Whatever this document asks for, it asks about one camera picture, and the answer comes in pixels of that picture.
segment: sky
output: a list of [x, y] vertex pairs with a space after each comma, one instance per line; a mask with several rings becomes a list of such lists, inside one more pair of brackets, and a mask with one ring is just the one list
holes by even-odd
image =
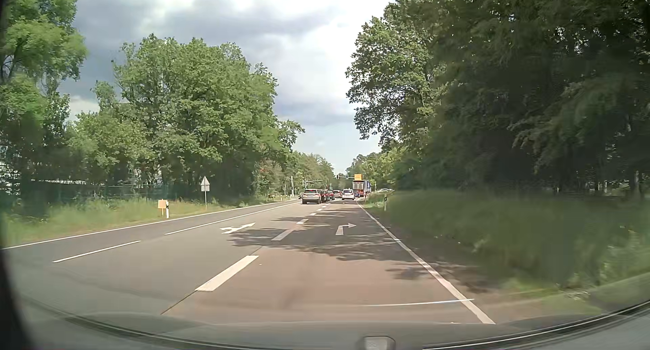
[[183, 43], [234, 42], [249, 63], [264, 63], [278, 79], [275, 113], [305, 128], [294, 149], [320, 154], [344, 172], [358, 154], [379, 150], [377, 136], [361, 140], [355, 128], [345, 69], [362, 24], [390, 1], [78, 0], [74, 25], [89, 55], [81, 79], [67, 80], [61, 91], [70, 94], [72, 116], [98, 110], [95, 81], [113, 81], [110, 61], [122, 59], [120, 46], [151, 33]]

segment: gray cloud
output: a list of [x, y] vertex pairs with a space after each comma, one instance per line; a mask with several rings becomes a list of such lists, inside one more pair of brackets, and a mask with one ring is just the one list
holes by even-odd
[[[299, 40], [310, 31], [331, 23], [340, 13], [335, 6], [330, 6], [287, 18], [276, 13], [272, 4], [265, 0], [255, 0], [246, 10], [235, 8], [229, 0], [195, 0], [191, 6], [168, 10], [164, 17], [151, 23], [151, 29], [142, 29], [143, 21], [151, 18], [160, 6], [161, 0], [79, 0], [75, 26], [86, 38], [89, 56], [81, 70], [81, 80], [64, 82], [62, 91], [93, 101], [90, 89], [95, 81], [113, 80], [110, 61], [121, 58], [120, 46], [124, 42], [139, 42], [151, 32], [158, 37], [174, 37], [180, 42], [188, 42], [192, 37], [203, 38], [213, 45], [234, 42], [242, 48], [250, 63], [263, 62], [278, 67], [282, 63], [277, 60], [286, 56], [287, 39]], [[341, 109], [346, 108], [344, 98], [337, 98], [338, 107], [333, 107], [331, 100], [305, 101], [304, 97], [297, 96], [294, 87], [283, 83], [281, 77], [279, 81], [275, 110], [280, 116], [306, 126], [351, 121], [351, 115], [341, 113]]]

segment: windshield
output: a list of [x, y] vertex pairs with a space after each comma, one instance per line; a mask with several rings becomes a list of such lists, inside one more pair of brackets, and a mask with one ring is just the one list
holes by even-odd
[[648, 299], [650, 0], [3, 3], [33, 348], [69, 348], [41, 315], [423, 348]]

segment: yield sign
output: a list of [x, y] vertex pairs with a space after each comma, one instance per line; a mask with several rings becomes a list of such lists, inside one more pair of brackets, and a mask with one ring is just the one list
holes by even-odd
[[203, 181], [201, 181], [201, 191], [210, 191], [210, 181], [207, 181], [205, 176], [203, 177]]

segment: right turn arrow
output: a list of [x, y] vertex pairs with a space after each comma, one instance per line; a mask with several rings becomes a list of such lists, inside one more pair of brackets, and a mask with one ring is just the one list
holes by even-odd
[[356, 225], [352, 224], [352, 223], [348, 223], [348, 224], [344, 224], [342, 226], [339, 226], [339, 228], [336, 230], [336, 235], [337, 236], [343, 236], [343, 227], [352, 228], [352, 227], [356, 227]]

